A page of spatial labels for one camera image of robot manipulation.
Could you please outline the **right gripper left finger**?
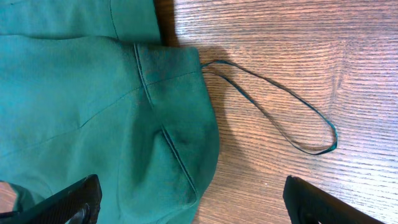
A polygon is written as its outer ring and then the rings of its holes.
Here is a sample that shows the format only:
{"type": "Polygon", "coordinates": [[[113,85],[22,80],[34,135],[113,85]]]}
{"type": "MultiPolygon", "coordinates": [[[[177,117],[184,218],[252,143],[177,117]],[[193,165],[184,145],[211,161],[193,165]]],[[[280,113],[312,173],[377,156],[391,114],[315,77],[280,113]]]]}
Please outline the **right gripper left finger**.
{"type": "Polygon", "coordinates": [[[102,191],[96,174],[89,175],[24,212],[1,214],[2,224],[96,224],[102,191]]]}

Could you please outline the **green cloth garment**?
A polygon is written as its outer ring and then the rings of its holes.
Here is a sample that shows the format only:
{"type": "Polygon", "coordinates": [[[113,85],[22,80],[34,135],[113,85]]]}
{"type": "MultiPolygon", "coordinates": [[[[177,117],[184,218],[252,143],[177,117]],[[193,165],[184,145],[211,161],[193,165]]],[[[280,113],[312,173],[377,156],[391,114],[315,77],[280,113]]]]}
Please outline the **green cloth garment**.
{"type": "Polygon", "coordinates": [[[1,180],[25,212],[90,174],[100,223],[191,223],[220,137],[196,48],[153,1],[1,2],[1,180]]]}

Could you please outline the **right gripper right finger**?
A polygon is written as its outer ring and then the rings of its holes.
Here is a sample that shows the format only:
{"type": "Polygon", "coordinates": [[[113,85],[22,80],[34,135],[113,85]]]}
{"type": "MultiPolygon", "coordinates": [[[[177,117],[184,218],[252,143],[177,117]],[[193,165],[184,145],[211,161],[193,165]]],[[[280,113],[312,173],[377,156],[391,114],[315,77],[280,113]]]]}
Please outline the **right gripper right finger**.
{"type": "Polygon", "coordinates": [[[283,199],[292,224],[382,224],[299,177],[286,178],[283,199]]]}

